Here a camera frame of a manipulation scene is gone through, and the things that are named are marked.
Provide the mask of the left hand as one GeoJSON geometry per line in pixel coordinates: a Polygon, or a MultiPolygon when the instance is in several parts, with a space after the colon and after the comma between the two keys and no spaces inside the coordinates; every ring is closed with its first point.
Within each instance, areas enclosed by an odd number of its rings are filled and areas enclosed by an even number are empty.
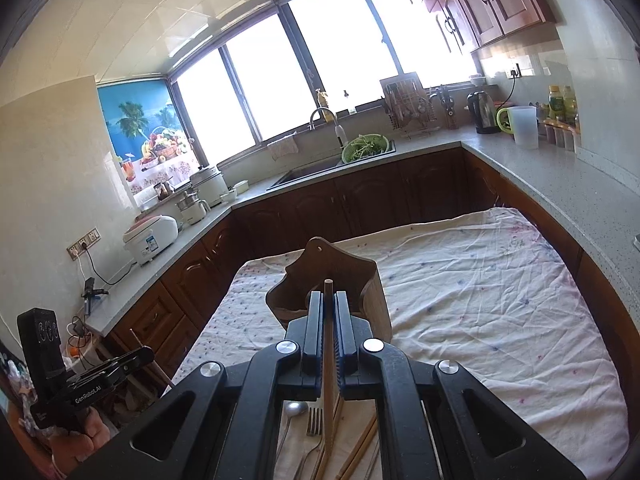
{"type": "Polygon", "coordinates": [[[111,440],[110,427],[95,408],[89,408],[81,432],[58,430],[49,439],[52,465],[59,479],[66,478],[111,440]]]}

